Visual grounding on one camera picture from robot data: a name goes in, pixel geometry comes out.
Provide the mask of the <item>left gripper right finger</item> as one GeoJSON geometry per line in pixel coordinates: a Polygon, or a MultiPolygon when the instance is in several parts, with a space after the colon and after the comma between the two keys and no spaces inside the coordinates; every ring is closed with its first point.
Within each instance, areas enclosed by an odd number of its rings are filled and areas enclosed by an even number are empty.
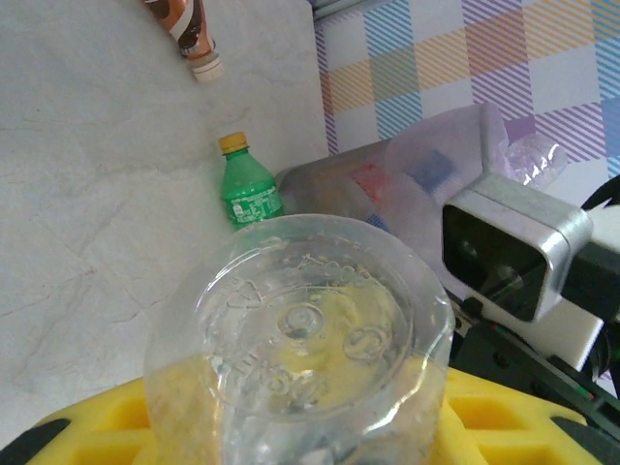
{"type": "Polygon", "coordinates": [[[597,464],[553,420],[580,414],[451,368],[435,438],[437,464],[597,464]]]}

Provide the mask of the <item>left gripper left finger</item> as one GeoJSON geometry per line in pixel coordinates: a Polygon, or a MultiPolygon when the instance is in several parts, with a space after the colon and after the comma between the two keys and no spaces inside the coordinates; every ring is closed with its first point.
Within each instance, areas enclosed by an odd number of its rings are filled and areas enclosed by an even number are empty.
{"type": "Polygon", "coordinates": [[[12,441],[14,464],[155,464],[144,382],[133,380],[43,418],[12,441]]]}

